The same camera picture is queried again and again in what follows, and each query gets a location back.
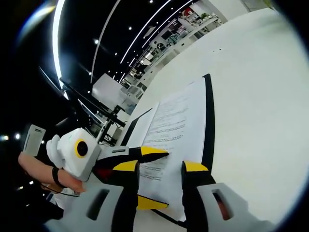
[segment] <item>white desk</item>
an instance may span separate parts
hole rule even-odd
[[[215,107],[212,175],[246,199],[255,216],[279,223],[308,176],[309,65],[277,12],[240,16],[180,53],[156,75],[121,139],[133,119],[207,73]],[[184,231],[162,220],[138,213],[135,231]]]

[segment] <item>wall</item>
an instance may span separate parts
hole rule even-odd
[[[121,88],[121,84],[105,73],[93,85],[92,96],[113,110],[116,105],[121,105],[125,100],[125,97],[120,93]]]
[[[213,11],[205,5],[202,1],[197,1],[196,3],[190,5],[190,8],[197,13],[198,16],[201,16],[203,13],[211,14]]]
[[[240,0],[202,0],[202,1],[206,6],[208,6],[211,10],[213,10],[213,12],[215,12],[220,17],[220,19],[221,17],[223,17],[227,21],[249,12]]]

